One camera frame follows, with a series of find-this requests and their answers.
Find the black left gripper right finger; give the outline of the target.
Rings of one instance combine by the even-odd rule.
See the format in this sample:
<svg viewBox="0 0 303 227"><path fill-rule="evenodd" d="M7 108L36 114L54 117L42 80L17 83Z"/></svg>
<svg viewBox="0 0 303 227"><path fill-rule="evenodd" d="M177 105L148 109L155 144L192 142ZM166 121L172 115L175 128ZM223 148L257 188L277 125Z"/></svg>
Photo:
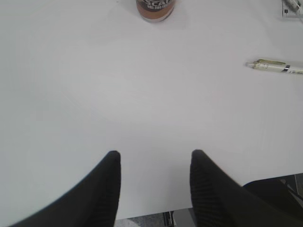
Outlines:
<svg viewBox="0 0 303 227"><path fill-rule="evenodd" d="M302 205L302 197L286 183L283 184ZM244 186L237 184L202 150L192 152L190 191L196 223L199 227L301 227L303 225L303 220L279 211L247 191Z"/></svg>

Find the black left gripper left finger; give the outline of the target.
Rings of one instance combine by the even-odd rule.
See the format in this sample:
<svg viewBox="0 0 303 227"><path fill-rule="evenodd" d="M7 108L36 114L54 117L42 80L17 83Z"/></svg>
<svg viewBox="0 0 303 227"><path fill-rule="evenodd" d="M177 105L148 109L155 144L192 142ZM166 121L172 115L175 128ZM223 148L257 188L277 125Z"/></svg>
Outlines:
<svg viewBox="0 0 303 227"><path fill-rule="evenodd" d="M113 227L121 190L121 156L110 151L78 184L16 227Z"/></svg>

